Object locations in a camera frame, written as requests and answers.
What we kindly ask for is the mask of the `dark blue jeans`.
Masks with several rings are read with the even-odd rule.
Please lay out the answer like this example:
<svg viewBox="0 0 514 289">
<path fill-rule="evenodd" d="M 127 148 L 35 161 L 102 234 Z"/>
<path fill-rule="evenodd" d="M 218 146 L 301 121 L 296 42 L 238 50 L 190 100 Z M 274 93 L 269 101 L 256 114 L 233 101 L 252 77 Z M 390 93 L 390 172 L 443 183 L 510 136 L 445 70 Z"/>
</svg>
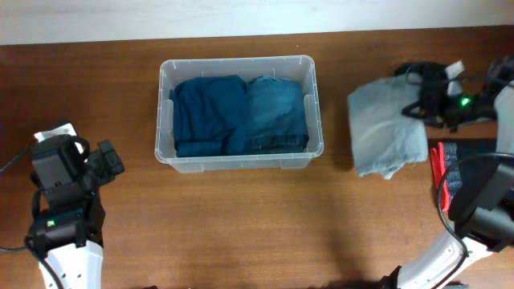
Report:
<svg viewBox="0 0 514 289">
<path fill-rule="evenodd" d="M 247 155 L 302 153 L 308 144 L 304 95 L 292 79 L 262 75 L 248 83 Z"/>
</svg>

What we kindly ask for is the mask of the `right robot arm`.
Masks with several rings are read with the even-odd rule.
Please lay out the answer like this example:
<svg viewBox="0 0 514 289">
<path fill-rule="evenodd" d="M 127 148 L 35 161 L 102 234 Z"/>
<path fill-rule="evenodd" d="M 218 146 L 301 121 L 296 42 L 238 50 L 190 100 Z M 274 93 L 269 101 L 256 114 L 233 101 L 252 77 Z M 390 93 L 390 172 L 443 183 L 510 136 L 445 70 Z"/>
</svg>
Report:
<svg viewBox="0 0 514 289">
<path fill-rule="evenodd" d="M 437 187 L 437 211 L 445 230 L 417 259 L 397 267 L 379 288 L 445 288 L 482 258 L 513 245 L 513 57 L 495 61 L 474 95 L 449 93 L 469 77 L 449 75 L 433 62 L 404 63 L 395 75 L 421 76 L 418 100 L 402 115 L 452 132 L 479 119 L 496 120 L 496 148 L 447 166 Z"/>
</svg>

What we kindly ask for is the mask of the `teal blue shirt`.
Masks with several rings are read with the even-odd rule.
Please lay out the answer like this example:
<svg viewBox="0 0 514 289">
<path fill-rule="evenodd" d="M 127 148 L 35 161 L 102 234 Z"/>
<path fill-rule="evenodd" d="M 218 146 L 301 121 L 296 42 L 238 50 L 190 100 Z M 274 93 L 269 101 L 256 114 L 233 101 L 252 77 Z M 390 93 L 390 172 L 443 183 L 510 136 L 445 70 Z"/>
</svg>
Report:
<svg viewBox="0 0 514 289">
<path fill-rule="evenodd" d="M 177 157 L 241 155 L 247 138 L 247 85 L 237 75 L 198 77 L 179 83 L 173 101 Z"/>
</svg>

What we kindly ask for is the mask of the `light blue jeans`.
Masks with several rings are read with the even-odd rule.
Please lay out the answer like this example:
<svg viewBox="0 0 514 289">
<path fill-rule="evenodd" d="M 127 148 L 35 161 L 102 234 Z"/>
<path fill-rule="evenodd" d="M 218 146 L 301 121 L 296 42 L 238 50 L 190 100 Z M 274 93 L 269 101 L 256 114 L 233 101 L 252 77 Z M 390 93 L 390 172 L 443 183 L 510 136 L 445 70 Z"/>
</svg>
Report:
<svg viewBox="0 0 514 289">
<path fill-rule="evenodd" d="M 409 163 L 428 158 L 422 121 L 402 115 L 418 100 L 422 78 L 399 75 L 360 86 L 348 98 L 353 164 L 358 176 L 379 173 L 389 180 Z"/>
</svg>

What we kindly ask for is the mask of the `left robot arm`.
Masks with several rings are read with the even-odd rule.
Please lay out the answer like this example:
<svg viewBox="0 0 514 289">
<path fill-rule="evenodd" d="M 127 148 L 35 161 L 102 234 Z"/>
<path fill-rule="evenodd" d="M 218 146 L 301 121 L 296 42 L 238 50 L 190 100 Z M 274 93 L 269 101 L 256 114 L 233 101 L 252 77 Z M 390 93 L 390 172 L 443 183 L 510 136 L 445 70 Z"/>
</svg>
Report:
<svg viewBox="0 0 514 289">
<path fill-rule="evenodd" d="M 100 187 L 124 172 L 109 140 L 91 150 L 87 140 L 52 136 L 31 150 L 37 190 L 33 222 L 24 238 L 47 288 L 99 288 L 104 260 L 105 210 Z"/>
</svg>

